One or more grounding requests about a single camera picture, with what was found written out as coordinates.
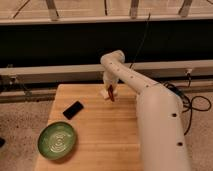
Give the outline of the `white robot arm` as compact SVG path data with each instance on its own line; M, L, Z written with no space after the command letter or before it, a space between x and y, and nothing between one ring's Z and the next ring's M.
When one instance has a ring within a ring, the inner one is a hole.
M124 65L116 50L100 59L104 67L104 98L114 101L118 80L136 92L140 154L143 171L192 171L180 114L183 101L163 84Z

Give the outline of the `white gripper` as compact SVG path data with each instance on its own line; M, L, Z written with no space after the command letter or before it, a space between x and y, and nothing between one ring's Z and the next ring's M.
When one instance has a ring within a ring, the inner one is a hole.
M116 77L114 74L107 71L103 73L103 82L105 85L105 89L108 89L110 86L112 86L113 89L116 89L118 81L119 78Z

